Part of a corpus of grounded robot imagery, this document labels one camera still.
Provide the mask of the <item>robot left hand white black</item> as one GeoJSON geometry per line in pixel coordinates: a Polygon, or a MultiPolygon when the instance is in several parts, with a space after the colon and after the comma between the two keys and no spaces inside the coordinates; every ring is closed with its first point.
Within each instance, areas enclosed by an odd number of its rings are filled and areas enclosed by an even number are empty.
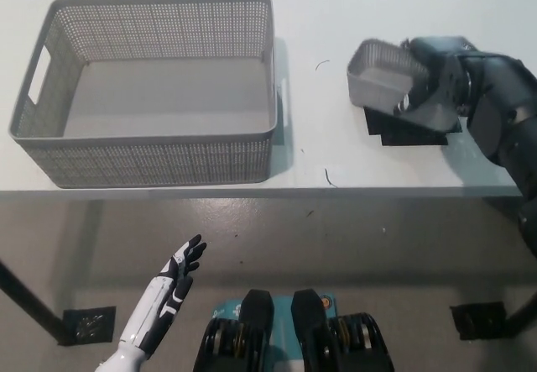
{"type": "Polygon", "coordinates": [[[193,278],[207,243],[197,234],[184,243],[150,281],[142,294],[120,341],[139,348],[151,357],[173,323],[193,278]]]}

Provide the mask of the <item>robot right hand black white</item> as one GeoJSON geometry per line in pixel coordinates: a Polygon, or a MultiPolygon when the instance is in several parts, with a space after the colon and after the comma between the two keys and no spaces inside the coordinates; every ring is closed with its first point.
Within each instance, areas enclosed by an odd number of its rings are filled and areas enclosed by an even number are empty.
{"type": "Polygon", "coordinates": [[[426,69],[395,104],[393,114],[406,122],[445,133],[458,122],[458,110],[469,100],[471,80],[462,59],[477,52],[464,36],[421,36],[401,47],[426,69]]]}

